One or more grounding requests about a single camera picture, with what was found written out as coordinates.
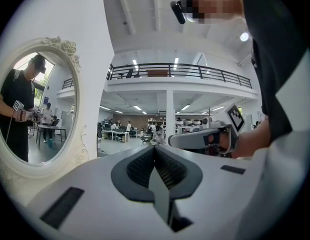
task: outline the jeans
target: jeans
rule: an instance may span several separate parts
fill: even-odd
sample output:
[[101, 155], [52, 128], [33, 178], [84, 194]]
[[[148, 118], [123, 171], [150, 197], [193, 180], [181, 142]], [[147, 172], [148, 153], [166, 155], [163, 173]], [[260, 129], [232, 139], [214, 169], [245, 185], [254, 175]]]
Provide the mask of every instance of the jeans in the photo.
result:
[[[43, 123], [43, 126], [50, 126], [51, 124], [50, 123]], [[44, 140], [46, 140], [46, 132], [48, 132], [48, 135], [49, 135], [49, 138], [50, 139], [53, 139], [52, 137], [52, 131], [50, 129], [43, 129], [43, 137], [44, 137]]]

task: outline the mirror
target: mirror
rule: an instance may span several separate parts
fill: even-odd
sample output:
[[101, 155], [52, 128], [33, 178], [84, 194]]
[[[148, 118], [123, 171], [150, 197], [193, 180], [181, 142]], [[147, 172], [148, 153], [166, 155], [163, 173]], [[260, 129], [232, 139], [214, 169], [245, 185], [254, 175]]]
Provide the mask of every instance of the mirror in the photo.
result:
[[63, 148], [75, 119], [72, 71], [51, 51], [30, 53], [12, 65], [0, 91], [0, 131], [17, 158], [45, 165]]

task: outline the forearm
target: forearm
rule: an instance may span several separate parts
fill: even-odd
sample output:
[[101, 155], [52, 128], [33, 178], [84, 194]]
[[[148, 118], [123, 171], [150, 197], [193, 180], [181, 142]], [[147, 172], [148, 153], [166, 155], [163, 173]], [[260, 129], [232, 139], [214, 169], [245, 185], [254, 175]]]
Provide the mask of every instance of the forearm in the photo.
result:
[[11, 117], [14, 113], [14, 109], [8, 106], [1, 98], [0, 98], [0, 114], [6, 117]]
[[[236, 149], [231, 153], [232, 158], [251, 157], [258, 149], [267, 148], [271, 141], [269, 120], [265, 119], [256, 129], [239, 135]], [[227, 149], [228, 134], [220, 136], [219, 145]]]

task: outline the cable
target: cable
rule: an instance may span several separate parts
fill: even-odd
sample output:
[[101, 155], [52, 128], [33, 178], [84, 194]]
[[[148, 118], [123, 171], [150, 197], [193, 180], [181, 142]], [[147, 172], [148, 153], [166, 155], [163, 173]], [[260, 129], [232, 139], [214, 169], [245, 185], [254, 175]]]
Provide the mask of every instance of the cable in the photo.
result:
[[7, 130], [7, 135], [6, 135], [6, 140], [5, 140], [6, 143], [7, 143], [7, 140], [9, 138], [9, 133], [10, 133], [10, 129], [11, 129], [11, 123], [12, 123], [12, 119], [14, 116], [14, 112], [15, 112], [15, 110], [13, 110], [13, 114], [11, 114], [11, 117], [10, 117], [9, 126], [8, 126], [8, 130]]

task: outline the window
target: window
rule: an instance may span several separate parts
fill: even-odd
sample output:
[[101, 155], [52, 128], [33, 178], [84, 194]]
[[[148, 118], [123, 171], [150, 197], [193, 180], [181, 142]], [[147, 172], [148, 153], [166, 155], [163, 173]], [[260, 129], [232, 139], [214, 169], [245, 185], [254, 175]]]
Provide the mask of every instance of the window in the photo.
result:
[[[14, 66], [14, 69], [16, 70], [25, 70], [27, 66], [29, 65], [29, 61], [31, 58], [33, 58], [35, 55], [37, 55], [37, 52], [31, 53], [24, 58], [20, 59]], [[54, 67], [54, 64], [50, 63], [47, 59], [45, 59], [45, 67], [46, 71], [45, 74], [39, 73], [38, 76], [35, 77], [34, 82], [41, 85], [46, 86], [46, 83], [49, 79], [49, 76], [52, 72], [52, 69]], [[40, 106], [41, 100], [43, 96], [43, 91], [35, 87], [35, 97], [34, 97], [34, 105]]]

